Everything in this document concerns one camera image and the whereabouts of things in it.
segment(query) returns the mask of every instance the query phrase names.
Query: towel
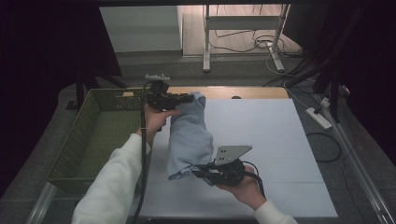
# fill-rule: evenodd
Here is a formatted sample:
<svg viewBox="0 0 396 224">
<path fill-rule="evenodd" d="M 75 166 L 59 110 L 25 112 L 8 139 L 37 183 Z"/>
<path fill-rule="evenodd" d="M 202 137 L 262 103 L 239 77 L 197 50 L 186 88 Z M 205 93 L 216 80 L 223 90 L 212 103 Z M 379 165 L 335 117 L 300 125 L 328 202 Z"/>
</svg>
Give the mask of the towel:
<svg viewBox="0 0 396 224">
<path fill-rule="evenodd" d="M 191 175 L 191 167 L 207 164 L 213 154 L 213 136 L 205 125 L 206 98 L 198 91 L 192 103 L 179 105 L 171 118 L 169 138 L 169 180 Z"/>
</svg>

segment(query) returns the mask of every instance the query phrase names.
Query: plastic basket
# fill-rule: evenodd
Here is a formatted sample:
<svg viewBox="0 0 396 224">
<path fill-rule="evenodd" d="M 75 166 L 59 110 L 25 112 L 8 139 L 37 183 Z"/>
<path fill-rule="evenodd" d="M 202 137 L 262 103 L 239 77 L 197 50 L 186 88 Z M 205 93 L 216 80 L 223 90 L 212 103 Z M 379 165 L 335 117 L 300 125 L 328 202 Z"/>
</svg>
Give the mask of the plastic basket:
<svg viewBox="0 0 396 224">
<path fill-rule="evenodd" d="M 47 180 L 67 193 L 86 193 L 113 150 L 140 126 L 141 92 L 90 90 Z"/>
</svg>

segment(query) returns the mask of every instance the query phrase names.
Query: black curtain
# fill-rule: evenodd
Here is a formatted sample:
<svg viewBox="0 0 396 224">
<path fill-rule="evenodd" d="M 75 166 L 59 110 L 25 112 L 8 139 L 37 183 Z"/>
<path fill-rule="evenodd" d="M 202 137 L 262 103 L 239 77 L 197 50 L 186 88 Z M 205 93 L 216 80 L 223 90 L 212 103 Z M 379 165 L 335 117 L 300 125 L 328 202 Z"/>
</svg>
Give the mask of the black curtain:
<svg viewBox="0 0 396 224">
<path fill-rule="evenodd" d="M 357 119 L 396 164 L 396 2 L 371 1 L 343 48 L 340 78 Z"/>
<path fill-rule="evenodd" d="M 120 76 L 99 7 L 57 1 L 0 3 L 0 195 L 46 129 L 58 93 L 93 70 Z"/>
</svg>

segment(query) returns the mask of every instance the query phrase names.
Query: white table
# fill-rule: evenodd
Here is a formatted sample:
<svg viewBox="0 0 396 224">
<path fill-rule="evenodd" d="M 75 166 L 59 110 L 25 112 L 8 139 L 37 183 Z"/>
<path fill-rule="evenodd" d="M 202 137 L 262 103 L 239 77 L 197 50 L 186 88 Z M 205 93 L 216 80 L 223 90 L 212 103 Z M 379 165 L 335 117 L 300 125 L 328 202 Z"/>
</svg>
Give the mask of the white table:
<svg viewBox="0 0 396 224">
<path fill-rule="evenodd" d="M 337 217 L 291 99 L 210 100 L 205 123 L 214 147 L 252 145 L 243 161 L 260 171 L 266 196 L 293 217 Z M 157 134 L 141 217 L 252 219 L 232 194 L 195 176 L 168 180 L 169 124 Z M 134 201 L 130 214 L 134 214 Z"/>
</svg>

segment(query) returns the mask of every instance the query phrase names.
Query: white sleeve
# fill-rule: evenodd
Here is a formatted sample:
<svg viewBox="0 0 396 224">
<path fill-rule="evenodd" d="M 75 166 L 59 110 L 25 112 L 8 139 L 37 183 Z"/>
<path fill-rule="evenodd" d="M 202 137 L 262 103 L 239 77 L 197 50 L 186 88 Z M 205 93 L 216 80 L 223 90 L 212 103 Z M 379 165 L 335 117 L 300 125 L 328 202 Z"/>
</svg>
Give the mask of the white sleeve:
<svg viewBox="0 0 396 224">
<path fill-rule="evenodd" d="M 297 224 L 297 221 L 280 212 L 273 202 L 267 201 L 253 213 L 260 224 Z"/>
<path fill-rule="evenodd" d="M 142 138 L 137 134 L 113 151 L 78 203 L 72 223 L 125 223 L 141 172 Z"/>
</svg>

